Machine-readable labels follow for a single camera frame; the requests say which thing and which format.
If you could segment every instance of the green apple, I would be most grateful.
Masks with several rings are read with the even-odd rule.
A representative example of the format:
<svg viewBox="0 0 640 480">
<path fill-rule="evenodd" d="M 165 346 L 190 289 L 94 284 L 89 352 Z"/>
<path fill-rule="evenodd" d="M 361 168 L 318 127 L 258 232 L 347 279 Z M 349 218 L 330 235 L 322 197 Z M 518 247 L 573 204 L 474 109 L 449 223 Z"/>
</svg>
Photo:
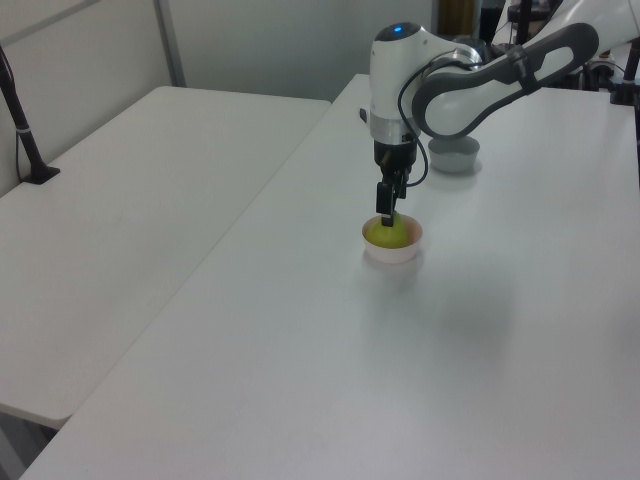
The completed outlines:
<svg viewBox="0 0 640 480">
<path fill-rule="evenodd" d="M 409 233 L 398 212 L 393 212 L 393 227 L 385 227 L 382 225 L 382 218 L 379 218 L 367 229 L 364 238 L 382 248 L 403 248 L 409 245 Z"/>
</svg>

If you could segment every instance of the floor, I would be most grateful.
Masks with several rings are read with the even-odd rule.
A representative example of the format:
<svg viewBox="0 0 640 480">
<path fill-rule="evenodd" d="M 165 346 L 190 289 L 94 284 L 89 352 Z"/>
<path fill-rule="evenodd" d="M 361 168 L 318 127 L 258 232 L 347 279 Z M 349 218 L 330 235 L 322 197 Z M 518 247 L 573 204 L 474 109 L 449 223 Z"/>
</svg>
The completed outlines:
<svg viewBox="0 0 640 480">
<path fill-rule="evenodd" d="M 56 431 L 0 413 L 0 480 L 18 480 Z"/>
</svg>

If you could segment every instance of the black stand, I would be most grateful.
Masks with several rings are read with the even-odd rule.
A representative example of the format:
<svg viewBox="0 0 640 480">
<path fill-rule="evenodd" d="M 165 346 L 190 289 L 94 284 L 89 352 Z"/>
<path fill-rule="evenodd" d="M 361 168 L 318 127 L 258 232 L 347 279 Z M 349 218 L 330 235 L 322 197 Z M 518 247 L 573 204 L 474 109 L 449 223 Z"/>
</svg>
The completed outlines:
<svg viewBox="0 0 640 480">
<path fill-rule="evenodd" d="M 616 88 L 611 94 L 611 103 L 613 105 L 639 105 L 638 86 L 636 86 L 636 71 L 640 63 L 640 38 L 636 38 L 631 42 L 631 50 L 629 51 L 629 59 L 624 69 L 622 84 Z"/>
<path fill-rule="evenodd" d="M 518 20 L 518 33 L 516 45 L 524 45 L 529 40 L 529 24 L 531 23 L 531 0 L 520 1 L 520 19 Z"/>
<path fill-rule="evenodd" d="M 36 141 L 31 133 L 31 128 L 24 115 L 24 110 L 20 105 L 13 75 L 9 70 L 9 63 L 6 58 L 2 47 L 0 47 L 0 89 L 2 89 L 2 94 L 13 117 L 13 123 L 16 125 L 16 132 L 18 132 L 20 140 L 22 140 L 22 145 L 31 163 L 31 174 L 23 178 L 22 181 L 42 185 L 60 173 L 60 169 L 49 167 L 42 161 Z"/>
</svg>

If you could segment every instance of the white wall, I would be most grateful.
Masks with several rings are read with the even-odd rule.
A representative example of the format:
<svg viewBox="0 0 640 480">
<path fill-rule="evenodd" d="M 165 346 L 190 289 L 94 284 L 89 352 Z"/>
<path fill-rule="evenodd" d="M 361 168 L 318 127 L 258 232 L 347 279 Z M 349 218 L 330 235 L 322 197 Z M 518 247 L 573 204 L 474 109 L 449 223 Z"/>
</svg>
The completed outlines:
<svg viewBox="0 0 640 480">
<path fill-rule="evenodd" d="M 376 33 L 432 26 L 432 0 L 166 0 L 189 87 L 333 101 Z"/>
<path fill-rule="evenodd" d="M 101 0 L 5 53 L 45 162 L 171 83 L 152 0 Z M 14 145 L 15 128 L 0 97 L 0 196 L 17 184 Z M 24 151 L 21 157 L 28 171 Z"/>
</svg>

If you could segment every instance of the white bowl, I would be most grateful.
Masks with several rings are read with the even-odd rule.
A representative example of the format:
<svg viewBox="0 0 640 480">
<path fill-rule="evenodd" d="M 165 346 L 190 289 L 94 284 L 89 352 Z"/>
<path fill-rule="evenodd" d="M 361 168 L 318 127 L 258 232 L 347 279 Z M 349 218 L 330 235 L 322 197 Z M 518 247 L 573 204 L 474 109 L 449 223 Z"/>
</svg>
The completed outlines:
<svg viewBox="0 0 640 480">
<path fill-rule="evenodd" d="M 445 173 L 462 173 L 473 166 L 480 144 L 475 138 L 462 137 L 456 140 L 439 140 L 429 142 L 431 167 Z"/>
<path fill-rule="evenodd" d="M 404 226 L 409 234 L 409 245 L 402 248 L 383 248 L 369 242 L 365 238 L 365 233 L 369 227 L 380 220 L 380 216 L 373 217 L 362 226 L 362 238 L 364 246 L 369 255 L 382 263 L 404 263 L 415 257 L 420 250 L 420 239 L 422 238 L 422 227 L 413 218 L 401 215 Z"/>
</svg>

